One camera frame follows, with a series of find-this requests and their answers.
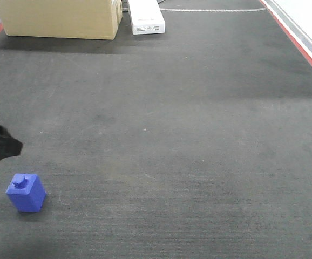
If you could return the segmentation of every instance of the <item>white device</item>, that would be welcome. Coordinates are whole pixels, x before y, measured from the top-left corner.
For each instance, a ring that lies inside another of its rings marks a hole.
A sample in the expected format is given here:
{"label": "white device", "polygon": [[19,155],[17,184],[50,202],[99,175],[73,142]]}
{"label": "white device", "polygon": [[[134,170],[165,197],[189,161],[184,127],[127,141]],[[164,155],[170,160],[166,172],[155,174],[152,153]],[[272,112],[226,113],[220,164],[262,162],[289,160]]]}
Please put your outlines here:
{"label": "white device", "polygon": [[165,20],[157,0],[128,0],[128,9],[134,35],[165,32]]}

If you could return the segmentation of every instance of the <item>gray carpet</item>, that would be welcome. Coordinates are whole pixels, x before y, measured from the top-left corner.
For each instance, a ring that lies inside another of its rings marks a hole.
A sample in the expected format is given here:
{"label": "gray carpet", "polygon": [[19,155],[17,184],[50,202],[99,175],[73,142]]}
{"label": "gray carpet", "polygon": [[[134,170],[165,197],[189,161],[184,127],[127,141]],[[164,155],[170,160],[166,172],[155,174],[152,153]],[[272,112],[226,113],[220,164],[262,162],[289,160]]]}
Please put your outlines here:
{"label": "gray carpet", "polygon": [[[257,0],[168,0],[249,9]],[[0,34],[0,259],[312,258],[312,68],[267,11],[163,12],[164,35]],[[37,173],[18,213],[5,190]]]}

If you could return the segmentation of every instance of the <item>cardboard box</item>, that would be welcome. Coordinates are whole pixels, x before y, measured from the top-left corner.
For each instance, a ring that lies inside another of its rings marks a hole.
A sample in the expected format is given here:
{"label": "cardboard box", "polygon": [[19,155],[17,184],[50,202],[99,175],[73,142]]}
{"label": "cardboard box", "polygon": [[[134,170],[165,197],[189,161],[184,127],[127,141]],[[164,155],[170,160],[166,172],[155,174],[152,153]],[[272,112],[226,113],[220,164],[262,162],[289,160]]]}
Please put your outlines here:
{"label": "cardboard box", "polygon": [[114,39],[121,0],[0,0],[7,35]]}

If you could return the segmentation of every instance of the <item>blue plastic container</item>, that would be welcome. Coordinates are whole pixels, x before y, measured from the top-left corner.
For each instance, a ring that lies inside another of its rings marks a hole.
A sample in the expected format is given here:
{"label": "blue plastic container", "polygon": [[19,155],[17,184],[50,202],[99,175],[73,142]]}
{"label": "blue plastic container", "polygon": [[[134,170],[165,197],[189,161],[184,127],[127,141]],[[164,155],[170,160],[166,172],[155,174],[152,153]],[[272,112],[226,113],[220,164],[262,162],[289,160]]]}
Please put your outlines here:
{"label": "blue plastic container", "polygon": [[6,194],[20,212],[39,212],[46,197],[37,174],[15,174]]}

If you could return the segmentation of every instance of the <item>knob on blue block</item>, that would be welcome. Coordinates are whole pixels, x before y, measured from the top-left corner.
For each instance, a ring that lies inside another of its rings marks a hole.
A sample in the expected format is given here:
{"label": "knob on blue block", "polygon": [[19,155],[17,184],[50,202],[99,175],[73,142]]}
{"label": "knob on blue block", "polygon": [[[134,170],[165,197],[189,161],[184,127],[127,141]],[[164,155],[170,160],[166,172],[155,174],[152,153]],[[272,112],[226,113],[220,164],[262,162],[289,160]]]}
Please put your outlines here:
{"label": "knob on blue block", "polygon": [[6,194],[20,212],[39,212],[46,197],[37,174],[15,174]]}

